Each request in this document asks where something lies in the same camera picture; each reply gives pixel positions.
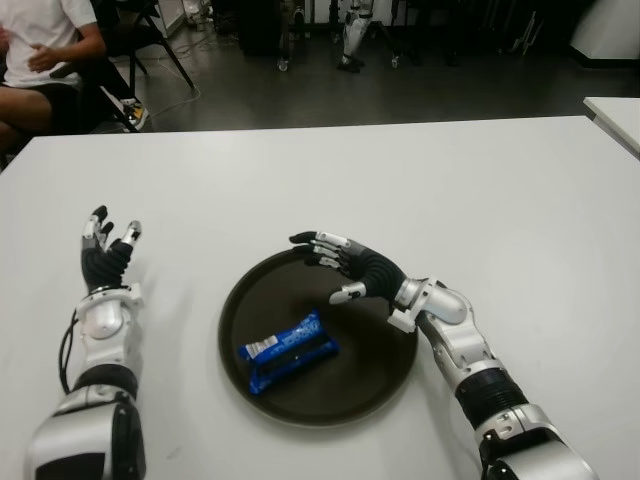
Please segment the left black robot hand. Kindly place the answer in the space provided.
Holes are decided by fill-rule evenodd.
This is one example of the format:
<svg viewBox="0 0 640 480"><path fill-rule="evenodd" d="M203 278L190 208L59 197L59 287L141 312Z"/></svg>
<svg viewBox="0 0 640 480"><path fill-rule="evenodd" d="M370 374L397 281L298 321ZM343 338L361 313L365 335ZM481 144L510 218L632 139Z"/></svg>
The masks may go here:
<svg viewBox="0 0 640 480"><path fill-rule="evenodd" d="M142 234L141 223L134 220L122 238L107 245L114 228L111 221L106 221L107 216L107 207L99 206L89 216L82 232L81 271L89 293L122 286L132 252Z"/></svg>

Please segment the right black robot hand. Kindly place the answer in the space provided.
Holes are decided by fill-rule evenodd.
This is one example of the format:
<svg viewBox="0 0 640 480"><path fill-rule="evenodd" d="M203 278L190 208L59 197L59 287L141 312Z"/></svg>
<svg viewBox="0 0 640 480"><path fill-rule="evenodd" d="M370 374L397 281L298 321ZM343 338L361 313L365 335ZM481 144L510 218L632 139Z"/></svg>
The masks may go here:
<svg viewBox="0 0 640 480"><path fill-rule="evenodd" d="M407 279L387 257L337 234L306 231L291 236L289 242L307 266L329 268L349 280L329 295L333 305L359 298L382 298L393 303Z"/></svg>

